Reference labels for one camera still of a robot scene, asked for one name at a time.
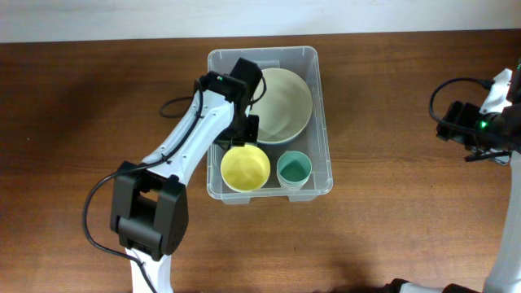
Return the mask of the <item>yellow small bowl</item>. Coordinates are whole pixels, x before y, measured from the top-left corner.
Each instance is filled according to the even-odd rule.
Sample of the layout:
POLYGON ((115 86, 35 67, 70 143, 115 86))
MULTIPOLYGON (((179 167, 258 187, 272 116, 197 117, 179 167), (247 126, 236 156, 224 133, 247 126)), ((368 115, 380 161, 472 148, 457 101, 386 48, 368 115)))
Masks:
POLYGON ((224 183, 240 193, 259 190, 268 181, 271 164, 268 156, 257 146, 234 146, 221 160, 224 183))

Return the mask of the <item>large cream bowl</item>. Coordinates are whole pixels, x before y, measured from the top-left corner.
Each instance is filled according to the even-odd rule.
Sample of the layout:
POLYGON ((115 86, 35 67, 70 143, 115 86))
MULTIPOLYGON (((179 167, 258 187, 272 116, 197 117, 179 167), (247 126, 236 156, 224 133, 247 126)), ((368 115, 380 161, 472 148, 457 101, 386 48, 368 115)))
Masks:
POLYGON ((266 68, 262 73, 267 90, 250 111, 260 118, 258 135, 284 139, 302 132, 313 113, 313 98, 306 82, 283 68, 266 68))

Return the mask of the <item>mint green plastic cup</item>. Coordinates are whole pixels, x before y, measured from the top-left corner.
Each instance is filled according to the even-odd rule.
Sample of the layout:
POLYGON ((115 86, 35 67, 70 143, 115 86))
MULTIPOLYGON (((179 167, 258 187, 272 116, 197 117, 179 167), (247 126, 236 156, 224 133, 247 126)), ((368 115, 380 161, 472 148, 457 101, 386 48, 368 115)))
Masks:
POLYGON ((277 175, 282 175, 289 181, 301 181, 310 177, 313 171, 311 159, 300 151, 286 151, 277 162, 277 175))

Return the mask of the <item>cream plastic cup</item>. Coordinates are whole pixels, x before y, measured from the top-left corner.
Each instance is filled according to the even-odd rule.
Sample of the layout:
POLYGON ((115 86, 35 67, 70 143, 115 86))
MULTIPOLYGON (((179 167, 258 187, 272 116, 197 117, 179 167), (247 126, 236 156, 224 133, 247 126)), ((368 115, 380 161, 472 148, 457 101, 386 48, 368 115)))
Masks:
POLYGON ((306 177, 304 178, 303 180, 301 181, 289 181, 287 179, 285 179, 282 175, 278 174, 277 175, 277 178, 278 178, 278 182, 280 184, 280 186, 283 188, 283 189, 286 189, 286 190, 292 190, 292 191, 297 191, 297 190, 301 190, 302 187, 308 182, 309 180, 309 177, 306 177))

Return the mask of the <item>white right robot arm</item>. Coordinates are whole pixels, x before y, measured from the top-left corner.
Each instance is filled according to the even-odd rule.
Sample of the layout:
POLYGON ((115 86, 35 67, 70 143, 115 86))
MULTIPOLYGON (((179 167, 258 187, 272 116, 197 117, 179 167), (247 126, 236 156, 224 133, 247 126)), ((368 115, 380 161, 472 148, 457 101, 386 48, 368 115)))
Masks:
MULTIPOLYGON (((520 142, 520 105, 506 107, 502 114, 497 110, 482 111, 482 117, 473 115, 465 118, 462 113, 452 119, 453 123, 476 123, 479 131, 492 134, 504 128, 507 137, 520 142)), ((477 149, 466 157, 466 161, 491 160, 510 166, 510 179, 503 174, 489 174, 480 177, 474 183, 468 178, 462 178, 456 186, 449 186, 438 181, 436 185, 451 193, 452 199, 463 199, 467 206, 475 203, 477 193, 482 192, 494 195, 505 202, 505 211, 501 214, 502 225, 501 245, 494 265, 484 280, 483 292, 518 293, 520 292, 520 152, 508 151, 506 146, 493 146, 487 138, 480 138, 478 142, 486 143, 483 151, 477 149)))

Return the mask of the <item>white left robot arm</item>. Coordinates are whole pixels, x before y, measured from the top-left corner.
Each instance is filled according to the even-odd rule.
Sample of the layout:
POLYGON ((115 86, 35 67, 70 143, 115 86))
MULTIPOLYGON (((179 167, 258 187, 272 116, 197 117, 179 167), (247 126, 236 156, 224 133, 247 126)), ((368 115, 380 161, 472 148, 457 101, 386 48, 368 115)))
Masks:
POLYGON ((166 140, 140 164, 125 161, 117 169, 110 228, 131 263, 133 291, 172 291, 171 256, 189 222, 189 180, 213 143, 256 142, 259 118, 248 111, 263 81, 258 67, 200 77, 189 109, 166 140))

